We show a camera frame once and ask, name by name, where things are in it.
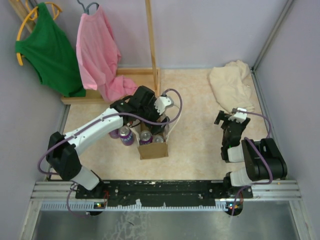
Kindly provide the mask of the purple soda can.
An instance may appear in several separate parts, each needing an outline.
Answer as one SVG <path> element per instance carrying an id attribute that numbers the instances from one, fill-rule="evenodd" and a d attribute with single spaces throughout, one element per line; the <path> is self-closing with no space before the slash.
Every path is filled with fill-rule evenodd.
<path id="1" fill-rule="evenodd" d="M 112 139 L 118 139 L 120 137 L 118 129 L 112 130 L 108 134 Z"/>

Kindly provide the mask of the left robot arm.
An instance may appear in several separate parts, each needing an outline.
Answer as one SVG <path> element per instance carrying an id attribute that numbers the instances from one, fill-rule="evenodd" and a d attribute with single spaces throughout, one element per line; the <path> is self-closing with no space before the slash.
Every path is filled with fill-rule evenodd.
<path id="1" fill-rule="evenodd" d="M 174 101 L 155 93 L 146 86 L 140 86 L 133 95 L 112 103 L 103 113 L 85 125 L 65 134 L 55 132 L 50 136 L 46 161 L 64 181 L 71 181 L 86 189 L 91 197 L 103 195 L 101 179 L 80 162 L 79 156 L 93 143 L 110 132 L 140 120 L 151 127 Z"/>

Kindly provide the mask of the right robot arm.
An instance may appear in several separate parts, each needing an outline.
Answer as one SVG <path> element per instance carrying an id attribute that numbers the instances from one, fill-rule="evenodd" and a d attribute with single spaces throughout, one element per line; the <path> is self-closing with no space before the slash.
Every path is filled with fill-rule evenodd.
<path id="1" fill-rule="evenodd" d="M 228 172 L 223 179 L 223 192 L 229 198 L 235 198 L 243 187 L 271 184 L 274 180 L 287 177 L 287 164 L 271 138 L 271 132 L 261 140 L 242 137 L 251 119 L 255 115 L 244 108 L 234 108 L 231 113 L 219 111 L 214 121 L 215 125 L 222 123 L 221 158 L 226 163 L 244 163 L 239 170 Z"/>

